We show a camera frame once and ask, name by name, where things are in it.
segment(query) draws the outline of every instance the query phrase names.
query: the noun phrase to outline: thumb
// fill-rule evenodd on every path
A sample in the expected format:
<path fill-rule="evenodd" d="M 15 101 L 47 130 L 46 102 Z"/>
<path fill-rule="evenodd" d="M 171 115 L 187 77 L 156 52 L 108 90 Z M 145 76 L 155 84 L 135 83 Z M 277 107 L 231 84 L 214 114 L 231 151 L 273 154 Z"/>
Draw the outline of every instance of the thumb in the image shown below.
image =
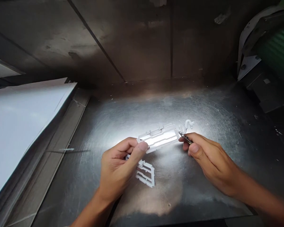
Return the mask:
<path fill-rule="evenodd" d="M 200 145 L 192 143 L 188 148 L 188 152 L 192 157 L 194 157 L 194 159 L 199 163 L 203 170 L 212 167 L 211 161 L 208 159 L 207 155 Z"/>
<path fill-rule="evenodd" d="M 124 163 L 124 167 L 128 169 L 129 171 L 133 171 L 137 165 L 138 162 L 143 158 L 146 151 L 148 149 L 148 144 L 146 142 L 138 143 L 137 146 L 134 147 L 132 153 L 130 154 L 129 159 Z"/>

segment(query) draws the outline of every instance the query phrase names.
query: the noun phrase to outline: white plastic part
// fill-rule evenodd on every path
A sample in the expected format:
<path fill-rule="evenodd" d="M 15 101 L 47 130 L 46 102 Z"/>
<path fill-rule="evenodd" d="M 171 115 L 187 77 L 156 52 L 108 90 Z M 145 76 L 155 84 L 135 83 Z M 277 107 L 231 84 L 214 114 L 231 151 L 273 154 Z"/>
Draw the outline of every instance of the white plastic part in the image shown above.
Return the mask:
<path fill-rule="evenodd" d="M 190 128 L 192 129 L 192 127 L 193 127 L 193 124 L 194 124 L 195 122 L 193 121 L 191 121 L 191 120 L 186 120 L 185 121 L 185 124 L 183 124 L 182 123 L 182 125 L 179 125 L 179 132 L 181 132 L 182 134 L 185 134 L 186 133 L 186 131 L 187 131 L 187 129 L 188 129 L 188 124 L 189 124 L 189 126 L 190 126 Z"/>
<path fill-rule="evenodd" d="M 128 160 L 130 157 L 130 154 L 128 154 L 125 157 L 125 160 Z M 144 170 L 145 172 L 148 172 L 151 174 L 151 178 L 149 178 L 148 176 L 144 175 L 142 172 L 140 171 L 136 171 L 136 178 L 143 182 L 144 184 L 146 184 L 147 186 L 153 188 L 155 186 L 155 168 L 152 167 L 151 164 L 140 160 L 137 166 L 138 169 Z"/>
<path fill-rule="evenodd" d="M 138 136 L 137 142 L 145 141 L 149 149 L 147 154 L 178 141 L 180 135 L 174 124 L 161 125 L 159 128 Z"/>

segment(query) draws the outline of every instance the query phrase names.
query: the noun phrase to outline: white plastic bracket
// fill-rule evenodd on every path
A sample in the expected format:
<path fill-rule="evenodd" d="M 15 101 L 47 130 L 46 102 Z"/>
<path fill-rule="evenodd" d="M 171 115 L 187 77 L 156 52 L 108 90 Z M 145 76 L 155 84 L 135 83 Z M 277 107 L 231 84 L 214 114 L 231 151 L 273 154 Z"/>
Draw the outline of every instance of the white plastic bracket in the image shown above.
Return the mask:
<path fill-rule="evenodd" d="M 130 154 L 128 154 L 125 157 L 125 160 L 128 160 L 130 157 Z M 151 178 L 149 178 L 148 176 L 144 175 L 142 172 L 140 172 L 139 170 L 136 171 L 136 178 L 143 182 L 144 184 L 146 184 L 147 186 L 153 188 L 155 186 L 155 168 L 152 167 L 151 164 L 140 160 L 137 166 L 138 169 L 144 170 L 145 172 L 148 172 L 151 174 Z"/>
<path fill-rule="evenodd" d="M 180 135 L 176 130 L 175 125 L 166 124 L 138 136 L 137 142 L 140 143 L 145 141 L 148 143 L 149 149 L 146 153 L 149 154 L 160 147 L 177 142 L 179 138 Z"/>

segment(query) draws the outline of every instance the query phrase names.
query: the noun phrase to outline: white paper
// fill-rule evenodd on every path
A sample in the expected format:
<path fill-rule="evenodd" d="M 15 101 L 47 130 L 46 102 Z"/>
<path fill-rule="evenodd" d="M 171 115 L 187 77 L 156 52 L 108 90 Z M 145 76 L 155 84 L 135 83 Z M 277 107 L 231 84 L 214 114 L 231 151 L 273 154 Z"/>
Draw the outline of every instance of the white paper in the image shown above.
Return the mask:
<path fill-rule="evenodd" d="M 65 80 L 0 89 L 0 190 L 74 89 Z"/>

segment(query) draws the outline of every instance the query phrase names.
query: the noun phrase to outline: fingernail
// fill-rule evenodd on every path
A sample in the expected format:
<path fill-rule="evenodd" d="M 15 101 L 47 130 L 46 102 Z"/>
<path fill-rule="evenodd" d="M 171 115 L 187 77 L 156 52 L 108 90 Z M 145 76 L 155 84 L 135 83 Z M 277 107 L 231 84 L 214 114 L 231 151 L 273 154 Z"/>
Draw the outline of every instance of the fingernail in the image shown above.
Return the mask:
<path fill-rule="evenodd" d="M 197 153 L 198 150 L 199 150 L 199 146 L 196 143 L 192 143 L 189 146 L 189 151 L 192 152 L 192 153 Z"/>
<path fill-rule="evenodd" d="M 141 143 L 138 143 L 138 148 L 140 148 L 142 151 L 146 151 L 148 149 L 148 144 L 146 142 L 141 142 Z"/>

